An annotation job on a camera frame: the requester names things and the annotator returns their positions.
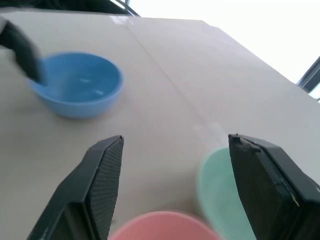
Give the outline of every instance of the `green bowl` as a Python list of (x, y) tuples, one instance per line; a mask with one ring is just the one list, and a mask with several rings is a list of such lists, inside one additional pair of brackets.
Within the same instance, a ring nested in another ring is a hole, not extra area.
[(228, 147), (201, 162), (196, 181), (199, 208), (212, 228), (227, 240), (256, 240), (239, 198)]

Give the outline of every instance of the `bowl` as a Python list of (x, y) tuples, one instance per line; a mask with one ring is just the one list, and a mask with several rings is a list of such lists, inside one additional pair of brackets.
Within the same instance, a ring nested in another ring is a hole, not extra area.
[(178, 212), (140, 215), (121, 227), (110, 240), (219, 240), (201, 221)]
[(89, 118), (108, 111), (119, 96), (123, 78), (109, 60), (82, 52), (64, 52), (42, 61), (46, 85), (30, 86), (54, 113)]
[(239, 198), (229, 148), (219, 148), (200, 165), (196, 195), (202, 215), (226, 240), (256, 240)]

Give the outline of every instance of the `beige table surface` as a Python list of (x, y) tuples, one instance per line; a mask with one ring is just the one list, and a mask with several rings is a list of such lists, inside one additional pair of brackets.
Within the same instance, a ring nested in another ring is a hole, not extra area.
[(97, 54), (123, 72), (113, 109), (88, 120), (50, 113), (0, 50), (0, 239), (26, 239), (88, 147), (124, 136), (111, 231), (154, 210), (193, 211), (201, 159), (228, 133), (282, 146), (320, 183), (320, 105), (227, 34), (197, 20), (11, 12), (43, 56)]

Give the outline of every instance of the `black object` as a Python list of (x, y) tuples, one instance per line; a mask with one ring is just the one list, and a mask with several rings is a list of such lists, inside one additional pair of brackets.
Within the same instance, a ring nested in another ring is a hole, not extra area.
[(128, 1), (114, 1), (122, 7), (110, 0), (0, 0), (0, 8), (36, 8), (139, 16), (129, 7)]
[(14, 51), (16, 63), (30, 79), (37, 83), (42, 80), (36, 47), (17, 26), (9, 21), (6, 21), (0, 32), (0, 45)]
[(320, 57), (306, 71), (300, 81), (297, 83), (303, 90), (310, 93), (320, 83)]
[(60, 183), (28, 240), (107, 240), (116, 200), (124, 139), (99, 141)]
[(257, 240), (319, 240), (320, 187), (270, 142), (229, 135), (239, 197)]

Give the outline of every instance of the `blue bowl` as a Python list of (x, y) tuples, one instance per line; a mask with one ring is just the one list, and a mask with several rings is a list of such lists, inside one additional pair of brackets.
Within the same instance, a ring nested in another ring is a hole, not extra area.
[(66, 52), (42, 62), (46, 85), (29, 80), (34, 92), (54, 113), (89, 118), (105, 113), (124, 84), (110, 61), (89, 53)]

